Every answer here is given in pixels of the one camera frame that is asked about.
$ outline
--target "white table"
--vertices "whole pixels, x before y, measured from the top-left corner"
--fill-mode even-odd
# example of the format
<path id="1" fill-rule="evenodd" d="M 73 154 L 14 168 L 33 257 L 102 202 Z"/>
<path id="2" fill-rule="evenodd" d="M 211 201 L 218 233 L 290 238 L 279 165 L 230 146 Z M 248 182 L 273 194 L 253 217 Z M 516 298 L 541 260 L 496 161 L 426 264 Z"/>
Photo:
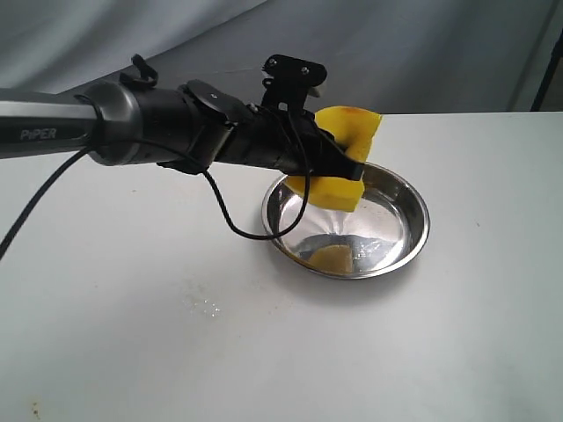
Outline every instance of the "white table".
<path id="1" fill-rule="evenodd" d="M 0 162 L 2 234 L 65 157 Z M 231 234 L 202 178 L 80 162 L 0 264 L 0 420 L 561 421 L 563 113 L 388 116 L 370 161 L 432 229 L 349 282 Z M 276 173 L 212 172 L 260 230 Z"/>

